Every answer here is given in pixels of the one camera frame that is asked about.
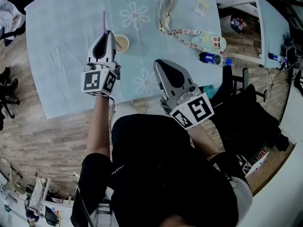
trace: white marker cube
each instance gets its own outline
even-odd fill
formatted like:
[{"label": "white marker cube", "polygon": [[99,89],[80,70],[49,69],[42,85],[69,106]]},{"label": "white marker cube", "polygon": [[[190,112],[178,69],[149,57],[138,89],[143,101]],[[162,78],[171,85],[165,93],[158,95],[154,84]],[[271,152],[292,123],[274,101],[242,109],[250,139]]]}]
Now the white marker cube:
[{"label": "white marker cube", "polygon": [[192,97],[171,111],[172,116],[185,130],[189,130],[214,115],[206,93]]},{"label": "white marker cube", "polygon": [[93,96],[111,95],[117,75],[109,68],[81,73],[81,92]]}]

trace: plastic bottle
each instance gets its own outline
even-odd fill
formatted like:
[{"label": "plastic bottle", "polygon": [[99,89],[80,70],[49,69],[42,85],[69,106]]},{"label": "plastic bottle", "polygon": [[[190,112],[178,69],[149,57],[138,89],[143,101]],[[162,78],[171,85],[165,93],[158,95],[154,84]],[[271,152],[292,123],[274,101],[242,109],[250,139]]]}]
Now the plastic bottle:
[{"label": "plastic bottle", "polygon": [[274,55],[273,53],[268,53],[268,57],[270,59],[278,61],[280,63],[284,63],[287,61],[287,59],[285,57],[283,57],[282,55]]},{"label": "plastic bottle", "polygon": [[207,52],[202,52],[199,54],[199,60],[204,62],[204,63],[210,63],[210,64],[214,64],[217,66],[231,66],[232,65],[232,61],[229,58],[221,58],[220,55],[217,54],[211,54],[211,53],[207,53]]}]

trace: black sleeve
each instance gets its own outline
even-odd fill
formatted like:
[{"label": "black sleeve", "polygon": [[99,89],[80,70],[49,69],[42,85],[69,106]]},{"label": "black sleeve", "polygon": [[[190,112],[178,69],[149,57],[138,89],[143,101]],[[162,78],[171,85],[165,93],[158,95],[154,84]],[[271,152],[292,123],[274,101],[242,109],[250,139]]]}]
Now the black sleeve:
[{"label": "black sleeve", "polygon": [[239,164],[239,160],[236,155],[230,154],[227,152],[222,152],[214,156],[210,163],[212,165],[217,164],[220,171],[225,173],[227,177],[237,177],[242,179],[247,183],[245,174],[242,171],[242,168]]},{"label": "black sleeve", "polygon": [[[90,215],[98,204],[102,202],[111,174],[112,162],[107,156],[92,153],[83,160],[79,186],[81,197]],[[75,227],[88,226],[78,190],[76,191],[72,208],[71,222]]]}]

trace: person's arm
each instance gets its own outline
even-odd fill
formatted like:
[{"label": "person's arm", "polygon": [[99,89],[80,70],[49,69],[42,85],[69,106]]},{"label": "person's arm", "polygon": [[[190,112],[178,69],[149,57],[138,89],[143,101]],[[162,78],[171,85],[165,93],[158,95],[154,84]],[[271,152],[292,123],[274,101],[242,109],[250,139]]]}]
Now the person's arm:
[{"label": "person's arm", "polygon": [[207,160],[210,160],[215,155],[220,153],[216,144],[206,133],[202,125],[199,124],[196,127],[189,129],[188,133],[194,143],[195,148],[202,151]]},{"label": "person's arm", "polygon": [[109,99],[98,96],[89,127],[87,154],[101,153],[109,157],[108,109]]}]

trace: cartoon face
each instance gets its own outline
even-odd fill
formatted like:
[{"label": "cartoon face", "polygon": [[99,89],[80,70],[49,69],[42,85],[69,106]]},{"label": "cartoon face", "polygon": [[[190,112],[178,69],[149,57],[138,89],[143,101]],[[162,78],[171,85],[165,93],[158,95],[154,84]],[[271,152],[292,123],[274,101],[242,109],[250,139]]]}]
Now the cartoon face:
[{"label": "cartoon face", "polygon": [[220,48],[220,37],[219,36],[212,37],[211,44],[214,49],[219,49]]}]

